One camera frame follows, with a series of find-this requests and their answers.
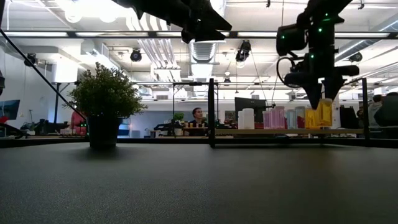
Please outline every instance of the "green leaves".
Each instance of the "green leaves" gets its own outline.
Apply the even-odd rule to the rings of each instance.
[[[69,93],[73,104],[86,116],[127,118],[147,109],[129,78],[117,69],[96,63],[96,75],[83,72],[81,83]]]

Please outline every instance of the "black plant pot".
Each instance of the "black plant pot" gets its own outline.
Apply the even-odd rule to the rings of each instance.
[[[92,116],[87,118],[90,147],[112,149],[116,147],[121,118]]]

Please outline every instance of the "computer monitor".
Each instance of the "computer monitor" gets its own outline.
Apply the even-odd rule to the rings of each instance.
[[[17,119],[20,100],[0,101],[0,118],[6,116],[8,120]]]
[[[238,120],[238,111],[246,108],[252,108],[254,110],[254,122],[262,123],[263,117],[262,112],[271,106],[267,106],[266,100],[255,100],[249,98],[235,97],[235,117]]]

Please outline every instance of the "black table surface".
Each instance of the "black table surface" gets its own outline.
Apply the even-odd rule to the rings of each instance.
[[[398,150],[0,149],[0,223],[398,223]]]

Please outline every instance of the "ceiling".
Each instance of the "ceiling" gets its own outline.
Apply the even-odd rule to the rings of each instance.
[[[92,11],[98,14],[109,12],[100,7],[101,2],[97,0],[93,4]],[[305,6],[305,0],[271,1],[270,8],[266,8],[266,1],[253,0],[227,0],[225,18],[232,24],[233,30],[245,31],[276,31],[279,26],[293,24]],[[344,24],[336,26],[336,31],[379,31],[380,26],[386,21],[398,20],[398,2],[396,0],[373,0],[366,1],[365,7],[358,10],[359,1],[353,1],[340,16],[346,20]],[[6,1],[6,8],[2,20],[3,30],[78,30],[78,31],[101,31],[101,30],[129,30],[126,25],[126,15],[120,14],[114,22],[103,22],[95,15],[81,18],[76,23],[68,22],[65,11],[58,8],[56,1],[39,0],[10,0]],[[181,28],[172,26],[170,30],[179,31]],[[80,46],[83,39],[14,39],[19,46],[55,46],[68,54],[86,63],[86,55],[81,55]],[[133,48],[140,48],[137,39],[94,39],[96,45],[105,44],[109,48],[109,56],[114,62],[125,70],[132,73],[136,80],[149,81],[151,60],[145,52],[142,52],[140,62],[132,62],[129,57]],[[250,39],[252,54],[245,61],[243,68],[237,68],[234,60],[237,48],[242,40],[227,39],[220,43],[216,49],[216,65],[213,67],[212,76],[219,77],[222,81],[225,72],[230,72],[231,81],[235,82],[258,82],[258,77],[264,82],[275,82],[275,62],[278,55],[275,49],[275,40],[272,39]],[[345,48],[350,40],[336,40],[336,47]],[[178,66],[181,68],[181,77],[187,78],[191,75],[190,57],[188,45],[179,39],[171,39],[172,50]],[[361,74],[376,72],[380,68],[398,62],[398,43],[396,40],[382,40],[361,51],[363,61],[358,65]],[[289,62],[282,62],[280,71],[289,71]],[[388,72],[377,73],[372,78],[382,80],[398,75],[398,68]]]

